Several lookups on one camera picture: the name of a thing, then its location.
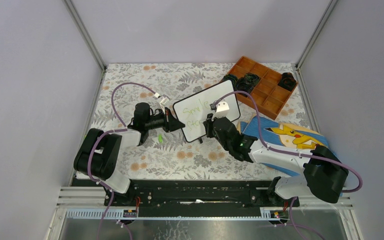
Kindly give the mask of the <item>white whiteboard black frame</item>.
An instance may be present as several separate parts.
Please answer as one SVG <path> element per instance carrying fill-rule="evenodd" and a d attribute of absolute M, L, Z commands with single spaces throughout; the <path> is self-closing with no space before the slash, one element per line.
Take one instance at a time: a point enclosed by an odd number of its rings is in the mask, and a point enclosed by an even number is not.
<path fill-rule="evenodd" d="M 177 119 L 185 124 L 181 131 L 186 142 L 191 143 L 206 135 L 203 122 L 208 114 L 214 113 L 210 105 L 233 91 L 232 82 L 223 81 L 173 104 Z"/>

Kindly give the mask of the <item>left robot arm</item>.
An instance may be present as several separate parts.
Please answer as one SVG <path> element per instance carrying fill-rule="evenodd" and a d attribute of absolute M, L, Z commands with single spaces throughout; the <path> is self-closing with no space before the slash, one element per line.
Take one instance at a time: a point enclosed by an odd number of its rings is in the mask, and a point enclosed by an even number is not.
<path fill-rule="evenodd" d="M 169 108 L 157 108 L 153 111 L 148 103 L 140 102 L 135 106 L 127 129 L 105 132 L 91 128 L 76 154 L 73 168 L 116 192 L 116 199 L 122 205 L 128 206 L 134 202 L 135 192 L 129 188 L 131 180 L 116 169 L 120 149 L 143 145 L 150 130 L 161 128 L 168 133 L 185 126 L 173 116 Z"/>

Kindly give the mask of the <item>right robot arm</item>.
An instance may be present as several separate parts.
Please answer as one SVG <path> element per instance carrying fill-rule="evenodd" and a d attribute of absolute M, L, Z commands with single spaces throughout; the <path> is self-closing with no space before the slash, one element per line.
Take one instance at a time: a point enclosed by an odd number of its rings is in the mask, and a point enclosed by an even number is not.
<path fill-rule="evenodd" d="M 215 138 L 234 159 L 262 164 L 287 175 L 275 177 L 270 183 L 266 198 L 271 205 L 309 195 L 331 204 L 338 202 L 349 170 L 326 146 L 314 141 L 305 148 L 295 143 L 262 144 L 257 137 L 240 133 L 226 117 L 212 114 L 203 125 L 207 137 Z"/>

